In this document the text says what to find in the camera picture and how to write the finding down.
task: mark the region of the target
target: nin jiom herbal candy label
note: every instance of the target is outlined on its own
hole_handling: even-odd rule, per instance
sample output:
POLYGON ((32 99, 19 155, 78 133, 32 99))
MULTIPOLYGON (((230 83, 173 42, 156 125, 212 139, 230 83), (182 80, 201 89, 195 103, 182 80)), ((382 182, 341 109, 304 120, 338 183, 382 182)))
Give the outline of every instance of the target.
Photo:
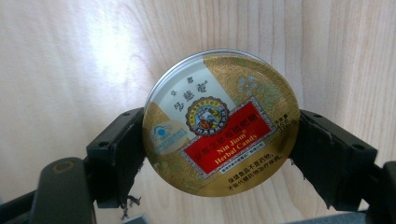
POLYGON ((300 110, 269 64, 235 50, 211 50, 171 68, 145 107, 148 160, 172 186, 228 196, 269 178, 288 158, 300 110))

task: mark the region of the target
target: logo emblem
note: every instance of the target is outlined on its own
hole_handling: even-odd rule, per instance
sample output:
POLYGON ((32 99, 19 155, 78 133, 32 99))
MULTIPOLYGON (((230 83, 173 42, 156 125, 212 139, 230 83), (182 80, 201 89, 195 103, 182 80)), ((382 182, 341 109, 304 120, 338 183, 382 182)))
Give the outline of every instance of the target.
POLYGON ((190 131, 209 136, 219 133, 227 124, 230 111, 227 105, 214 97, 202 97, 188 108, 186 119, 190 131))

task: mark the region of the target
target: wood grain surface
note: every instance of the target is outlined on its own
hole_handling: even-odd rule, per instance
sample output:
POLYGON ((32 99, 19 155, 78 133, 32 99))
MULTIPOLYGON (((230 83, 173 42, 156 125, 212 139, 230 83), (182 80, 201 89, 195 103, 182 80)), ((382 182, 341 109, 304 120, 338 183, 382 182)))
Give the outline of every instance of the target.
MULTIPOLYGON (((144 105, 175 63, 239 49, 271 64, 300 108, 396 160, 396 1, 0 1, 0 198, 36 188, 40 171, 144 105)), ((191 196, 145 161, 130 216, 152 223, 284 223, 336 213, 287 161, 255 189, 191 196)), ((96 209, 120 223, 120 209, 96 209)))

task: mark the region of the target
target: round metal tin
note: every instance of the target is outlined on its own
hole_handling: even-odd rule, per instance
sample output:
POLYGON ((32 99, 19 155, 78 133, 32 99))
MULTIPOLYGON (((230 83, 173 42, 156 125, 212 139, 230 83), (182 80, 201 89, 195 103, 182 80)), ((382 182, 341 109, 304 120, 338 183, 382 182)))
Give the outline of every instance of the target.
POLYGON ((287 81, 245 52, 210 50, 172 67, 143 120, 148 160, 190 194, 228 196, 259 185, 288 158, 300 110, 287 81))

